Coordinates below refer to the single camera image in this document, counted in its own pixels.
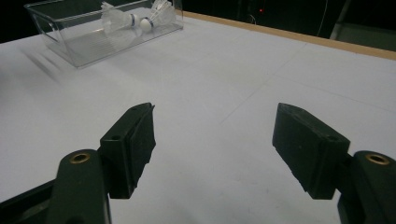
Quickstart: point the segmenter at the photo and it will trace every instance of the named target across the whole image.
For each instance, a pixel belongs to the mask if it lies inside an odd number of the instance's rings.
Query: dark background
[[[184,0],[183,9],[225,19],[244,21],[306,35],[329,38],[346,0]],[[37,35],[26,4],[37,0],[13,0],[0,14],[0,43]],[[396,0],[352,0],[344,22],[396,31]]]

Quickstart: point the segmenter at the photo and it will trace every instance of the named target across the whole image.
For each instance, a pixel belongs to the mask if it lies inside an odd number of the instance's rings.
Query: white tabletop
[[[157,146],[113,223],[339,223],[272,147],[277,104],[309,111],[349,153],[396,158],[396,61],[185,18],[165,35],[83,69],[39,36],[0,45],[0,202],[98,148],[131,106],[156,105]]]

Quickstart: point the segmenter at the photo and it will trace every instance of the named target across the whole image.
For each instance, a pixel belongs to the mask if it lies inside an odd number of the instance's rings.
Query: clear plastic item
[[[169,9],[156,20],[159,4]],[[183,28],[181,0],[54,0],[25,8],[46,46],[75,67]],[[150,18],[148,29],[142,21]]]

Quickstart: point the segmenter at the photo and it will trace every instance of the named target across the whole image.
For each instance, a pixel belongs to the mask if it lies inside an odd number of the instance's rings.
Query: screw hole
[[[74,164],[78,163],[83,163],[84,161],[87,161],[90,159],[90,154],[88,153],[79,153],[74,155],[71,159],[70,162]]]
[[[121,139],[121,136],[119,136],[119,135],[111,136],[111,140],[120,140],[120,139]]]
[[[379,164],[379,165],[388,165],[389,160],[383,156],[376,155],[376,154],[369,154],[366,155],[366,159],[370,162]]]

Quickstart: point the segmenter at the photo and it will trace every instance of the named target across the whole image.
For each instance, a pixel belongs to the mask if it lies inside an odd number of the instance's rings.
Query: transparent plastic bin
[[[114,6],[114,9],[145,18],[150,16],[154,0],[106,2]],[[177,13],[175,22],[155,27],[150,32],[143,32],[137,25],[109,34],[105,32],[102,22],[103,13],[109,9],[101,8],[101,0],[55,0],[25,5],[25,8],[31,14],[46,46],[75,67],[82,67],[182,29],[181,0],[171,2]]]

